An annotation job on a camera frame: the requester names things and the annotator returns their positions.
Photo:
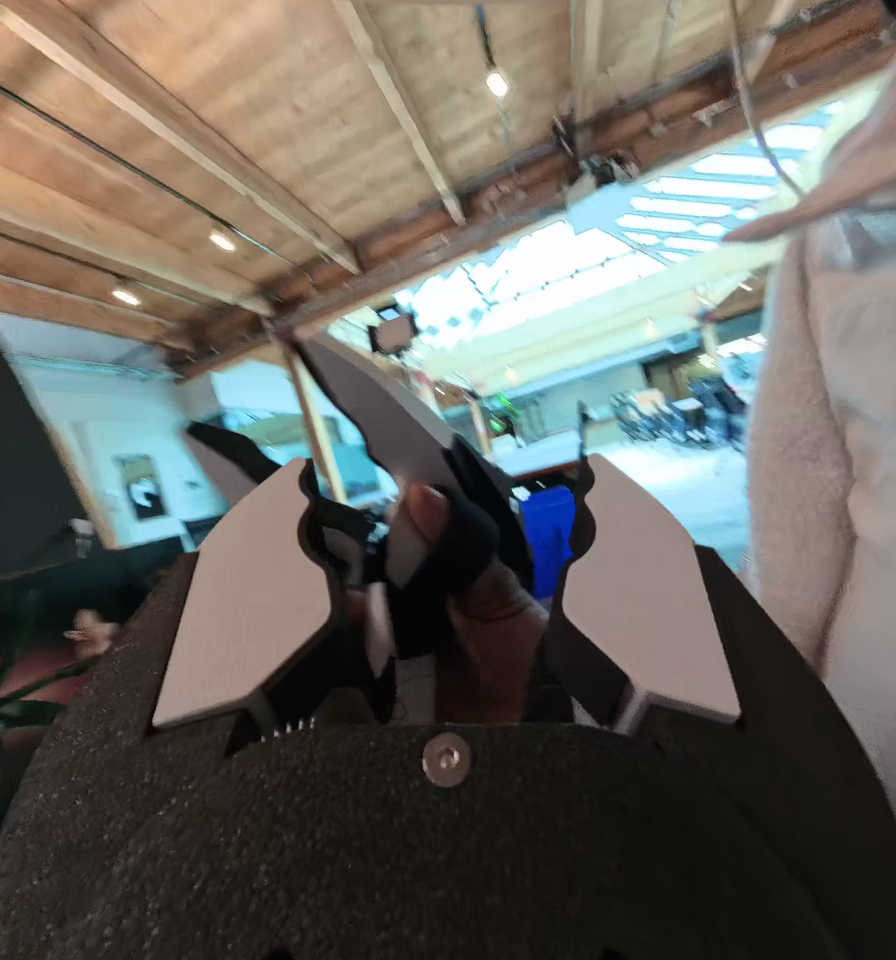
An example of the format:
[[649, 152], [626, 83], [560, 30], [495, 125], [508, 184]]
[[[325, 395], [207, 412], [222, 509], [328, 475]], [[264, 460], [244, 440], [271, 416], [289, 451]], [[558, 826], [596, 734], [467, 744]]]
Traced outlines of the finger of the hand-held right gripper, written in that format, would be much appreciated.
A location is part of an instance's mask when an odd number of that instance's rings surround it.
[[281, 468], [250, 438], [209, 423], [191, 421], [184, 442], [229, 508]]
[[330, 335], [301, 340], [297, 350], [325, 396], [357, 426], [369, 457], [400, 486], [459, 490], [447, 457], [454, 430], [411, 390]]

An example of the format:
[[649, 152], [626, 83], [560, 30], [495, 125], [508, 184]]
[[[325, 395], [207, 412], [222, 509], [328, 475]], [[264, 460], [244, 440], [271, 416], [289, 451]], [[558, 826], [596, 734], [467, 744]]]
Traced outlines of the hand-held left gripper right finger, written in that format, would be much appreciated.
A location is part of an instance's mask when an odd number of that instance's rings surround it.
[[627, 736], [657, 708], [738, 721], [694, 541], [599, 454], [587, 456], [578, 474], [571, 550], [544, 650], [575, 718]]

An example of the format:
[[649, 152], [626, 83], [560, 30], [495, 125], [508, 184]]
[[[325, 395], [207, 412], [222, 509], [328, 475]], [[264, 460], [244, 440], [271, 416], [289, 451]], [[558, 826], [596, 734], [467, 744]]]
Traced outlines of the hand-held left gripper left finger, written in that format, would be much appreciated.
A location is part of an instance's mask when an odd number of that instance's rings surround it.
[[310, 460], [256, 487], [202, 543], [151, 719], [168, 731], [247, 712], [263, 737], [303, 717], [274, 685], [319, 644], [340, 611], [341, 584], [316, 543], [319, 496]]

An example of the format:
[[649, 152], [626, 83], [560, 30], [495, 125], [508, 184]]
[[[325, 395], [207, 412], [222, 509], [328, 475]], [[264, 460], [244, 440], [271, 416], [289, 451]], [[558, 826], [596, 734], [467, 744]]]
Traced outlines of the person's right hand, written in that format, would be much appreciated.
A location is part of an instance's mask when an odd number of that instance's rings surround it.
[[408, 653], [435, 657], [434, 721], [516, 724], [548, 613], [502, 561], [487, 512], [419, 482], [400, 508], [425, 546], [402, 593]]

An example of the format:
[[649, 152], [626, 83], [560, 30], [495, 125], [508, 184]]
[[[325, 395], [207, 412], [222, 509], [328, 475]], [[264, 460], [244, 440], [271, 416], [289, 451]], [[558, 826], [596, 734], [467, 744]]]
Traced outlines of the black studio light panel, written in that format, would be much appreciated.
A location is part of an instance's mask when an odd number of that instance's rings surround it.
[[394, 302], [375, 311], [378, 321], [367, 329], [372, 354], [399, 356], [419, 335], [415, 312]]

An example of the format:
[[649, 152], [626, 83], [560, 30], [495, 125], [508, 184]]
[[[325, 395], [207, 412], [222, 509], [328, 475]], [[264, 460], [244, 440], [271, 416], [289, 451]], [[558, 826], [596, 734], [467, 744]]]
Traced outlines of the blue plastic bin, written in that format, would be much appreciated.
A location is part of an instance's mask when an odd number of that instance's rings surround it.
[[526, 539], [534, 563], [533, 594], [549, 599], [556, 591], [562, 567], [572, 558], [574, 494], [566, 486], [532, 493], [522, 502]]

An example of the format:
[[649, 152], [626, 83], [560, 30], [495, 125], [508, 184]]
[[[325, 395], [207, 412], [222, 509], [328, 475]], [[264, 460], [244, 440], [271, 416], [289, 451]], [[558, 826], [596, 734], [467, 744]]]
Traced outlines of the row of black office chairs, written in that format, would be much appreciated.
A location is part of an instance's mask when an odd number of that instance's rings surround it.
[[635, 443], [746, 451], [748, 406], [720, 376], [692, 380], [683, 399], [655, 388], [617, 392], [610, 409], [623, 436]]

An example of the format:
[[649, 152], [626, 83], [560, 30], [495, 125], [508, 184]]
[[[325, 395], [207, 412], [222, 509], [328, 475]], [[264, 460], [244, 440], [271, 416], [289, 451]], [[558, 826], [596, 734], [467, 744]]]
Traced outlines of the person's white fleece jacket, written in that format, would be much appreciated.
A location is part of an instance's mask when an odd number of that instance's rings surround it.
[[[896, 19], [896, 2], [884, 7]], [[896, 59], [794, 206], [747, 444], [750, 590], [826, 683], [896, 818]]]

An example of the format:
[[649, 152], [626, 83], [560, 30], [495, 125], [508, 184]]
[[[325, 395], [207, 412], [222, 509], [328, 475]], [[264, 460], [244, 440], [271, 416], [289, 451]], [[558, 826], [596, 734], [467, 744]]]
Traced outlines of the green potted plant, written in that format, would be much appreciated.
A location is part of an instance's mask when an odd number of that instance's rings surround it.
[[35, 591], [24, 595], [17, 606], [6, 650], [0, 658], [0, 754], [4, 751], [4, 738], [7, 733], [47, 728], [65, 710], [66, 707], [60, 702], [34, 698], [35, 693], [57, 683], [88, 675], [94, 671], [100, 659], [97, 654], [76, 659], [8, 691], [6, 684], [10, 675], [20, 664], [22, 654], [33, 640], [39, 604], [40, 596]]

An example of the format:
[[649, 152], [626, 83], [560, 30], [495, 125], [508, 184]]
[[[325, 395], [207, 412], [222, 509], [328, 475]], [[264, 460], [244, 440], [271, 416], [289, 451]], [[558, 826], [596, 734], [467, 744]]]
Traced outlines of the ceiling mounted device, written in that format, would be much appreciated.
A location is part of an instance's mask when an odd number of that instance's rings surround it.
[[625, 152], [593, 153], [580, 163], [578, 172], [562, 188], [564, 207], [573, 210], [607, 186], [634, 184], [641, 174], [637, 162]]

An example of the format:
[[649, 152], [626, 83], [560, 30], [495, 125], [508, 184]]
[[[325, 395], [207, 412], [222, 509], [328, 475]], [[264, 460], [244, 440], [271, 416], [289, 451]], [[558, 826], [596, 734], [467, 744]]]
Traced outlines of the wooden support post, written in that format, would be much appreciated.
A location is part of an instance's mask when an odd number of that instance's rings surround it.
[[325, 418], [318, 406], [317, 385], [296, 345], [288, 340], [282, 340], [282, 352], [301, 408], [311, 457], [321, 479], [326, 483], [331, 498], [338, 503], [347, 505], [348, 498], [334, 457], [330, 434]]

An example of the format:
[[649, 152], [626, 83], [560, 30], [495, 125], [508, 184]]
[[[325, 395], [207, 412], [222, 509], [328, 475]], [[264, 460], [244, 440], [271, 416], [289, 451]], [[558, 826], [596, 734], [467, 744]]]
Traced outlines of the framed wall picture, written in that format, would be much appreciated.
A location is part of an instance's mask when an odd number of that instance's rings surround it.
[[123, 455], [115, 458], [115, 464], [132, 520], [147, 522], [166, 517], [163, 486], [153, 458], [148, 454]]

